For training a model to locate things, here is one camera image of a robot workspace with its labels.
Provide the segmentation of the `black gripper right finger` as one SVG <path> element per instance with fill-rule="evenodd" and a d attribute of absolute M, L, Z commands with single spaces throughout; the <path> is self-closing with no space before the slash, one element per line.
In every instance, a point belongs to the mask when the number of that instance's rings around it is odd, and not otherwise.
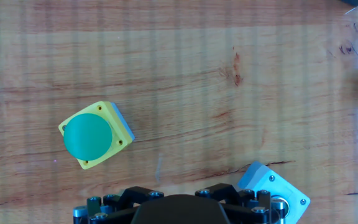
<path fill-rule="evenodd" d="M 237 191 L 230 184 L 216 184 L 197 190 L 195 195 L 213 199 L 220 204 L 230 223 L 285 223 L 285 216 L 288 213 L 285 202 L 273 198 L 271 193 L 264 189 Z"/>

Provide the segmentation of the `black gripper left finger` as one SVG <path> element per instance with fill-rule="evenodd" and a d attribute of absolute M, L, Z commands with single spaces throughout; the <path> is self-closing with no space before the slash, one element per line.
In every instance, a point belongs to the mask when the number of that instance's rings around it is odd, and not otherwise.
<path fill-rule="evenodd" d="M 121 195 L 93 196 L 86 199 L 86 205 L 73 209 L 73 224 L 131 223 L 138 209 L 135 204 L 163 197 L 161 191 L 139 186 L 127 188 Z"/>

